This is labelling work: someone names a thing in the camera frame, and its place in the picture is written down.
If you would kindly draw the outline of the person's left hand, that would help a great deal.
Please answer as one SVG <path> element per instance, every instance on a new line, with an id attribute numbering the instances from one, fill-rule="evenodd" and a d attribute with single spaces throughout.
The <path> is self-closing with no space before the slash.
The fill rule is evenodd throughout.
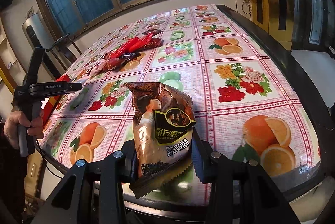
<path id="1" fill-rule="evenodd" d="M 14 149 L 19 148 L 19 129 L 24 129 L 28 135 L 37 139 L 43 139 L 43 115 L 41 109 L 38 116 L 30 121 L 21 110 L 11 112 L 3 127 L 3 133 L 9 144 Z"/>

